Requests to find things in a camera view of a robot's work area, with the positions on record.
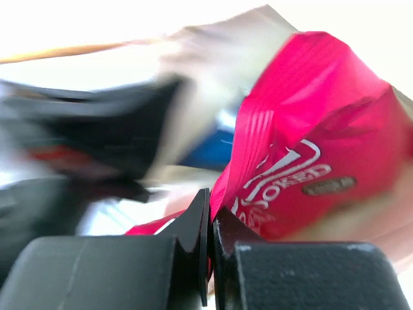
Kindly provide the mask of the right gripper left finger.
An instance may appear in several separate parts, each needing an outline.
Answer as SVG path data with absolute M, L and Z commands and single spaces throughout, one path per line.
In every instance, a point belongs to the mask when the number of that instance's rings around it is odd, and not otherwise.
M 2 309 L 199 309 L 207 304 L 208 189 L 153 235 L 38 238 L 18 256 Z

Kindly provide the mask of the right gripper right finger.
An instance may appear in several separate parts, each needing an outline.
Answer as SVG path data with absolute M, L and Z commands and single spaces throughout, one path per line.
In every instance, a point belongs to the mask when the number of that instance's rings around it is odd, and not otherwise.
M 218 309 L 409 308 L 389 260 L 370 243 L 271 243 L 228 209 L 212 231 Z

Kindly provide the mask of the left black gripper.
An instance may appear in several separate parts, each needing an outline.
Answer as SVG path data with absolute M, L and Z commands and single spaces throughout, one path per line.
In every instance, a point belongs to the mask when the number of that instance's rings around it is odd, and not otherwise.
M 146 200 L 141 180 L 151 168 L 181 76 L 98 91 L 34 87 L 2 81 L 1 123 L 33 159 L 108 194 Z

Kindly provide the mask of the blue snack packet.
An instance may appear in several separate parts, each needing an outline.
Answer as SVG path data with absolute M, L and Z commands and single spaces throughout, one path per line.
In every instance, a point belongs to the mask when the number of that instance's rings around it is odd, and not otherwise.
M 180 162 L 180 165 L 223 171 L 231 158 L 238 108 L 223 108 L 212 130 Z

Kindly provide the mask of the brown paper bag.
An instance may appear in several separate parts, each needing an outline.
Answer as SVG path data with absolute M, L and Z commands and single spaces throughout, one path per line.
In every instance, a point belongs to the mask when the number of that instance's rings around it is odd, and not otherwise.
M 194 150 L 212 128 L 214 114 L 234 108 L 249 94 L 293 28 L 273 8 L 262 6 L 226 21 L 188 26 L 148 47 L 139 67 L 157 61 L 152 74 L 181 74 L 190 80 L 173 99 L 151 180 L 178 179 L 183 170 L 173 162 Z M 376 244 L 396 271 L 412 267 L 412 163 L 407 162 L 383 189 L 366 198 L 346 198 L 322 217 L 294 229 L 284 241 L 359 239 Z

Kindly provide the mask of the magenta large snack packet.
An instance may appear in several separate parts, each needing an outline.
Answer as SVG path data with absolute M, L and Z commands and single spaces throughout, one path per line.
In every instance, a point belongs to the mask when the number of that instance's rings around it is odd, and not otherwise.
M 293 35 L 243 100 L 210 195 L 268 240 L 389 189 L 412 157 L 392 87 L 326 32 Z

